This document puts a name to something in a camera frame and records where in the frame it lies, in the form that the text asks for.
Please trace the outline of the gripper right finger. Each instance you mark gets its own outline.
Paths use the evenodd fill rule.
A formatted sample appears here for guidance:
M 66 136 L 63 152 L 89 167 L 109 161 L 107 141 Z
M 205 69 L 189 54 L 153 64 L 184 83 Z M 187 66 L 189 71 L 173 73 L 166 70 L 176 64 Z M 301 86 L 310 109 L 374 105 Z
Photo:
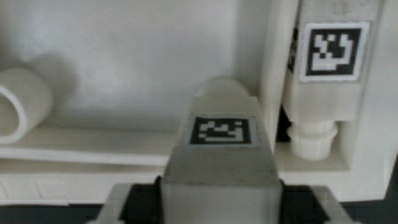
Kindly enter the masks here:
M 285 186 L 279 224 L 359 224 L 326 186 Z

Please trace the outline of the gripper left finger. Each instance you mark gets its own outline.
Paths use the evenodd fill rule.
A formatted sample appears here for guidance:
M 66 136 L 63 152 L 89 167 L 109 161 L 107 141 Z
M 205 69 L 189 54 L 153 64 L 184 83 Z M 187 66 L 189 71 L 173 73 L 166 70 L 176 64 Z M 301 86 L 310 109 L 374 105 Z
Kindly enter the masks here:
M 89 224 L 162 224 L 157 184 L 118 184 Z

